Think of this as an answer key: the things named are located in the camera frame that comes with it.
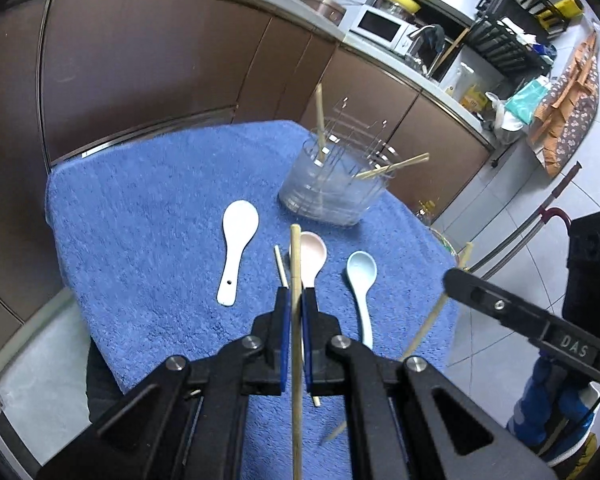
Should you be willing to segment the blue gloved right hand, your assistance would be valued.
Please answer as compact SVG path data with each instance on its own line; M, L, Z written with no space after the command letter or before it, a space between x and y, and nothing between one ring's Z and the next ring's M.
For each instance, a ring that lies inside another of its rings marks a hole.
M505 428L548 466L583 450L592 434L600 390L541 354Z

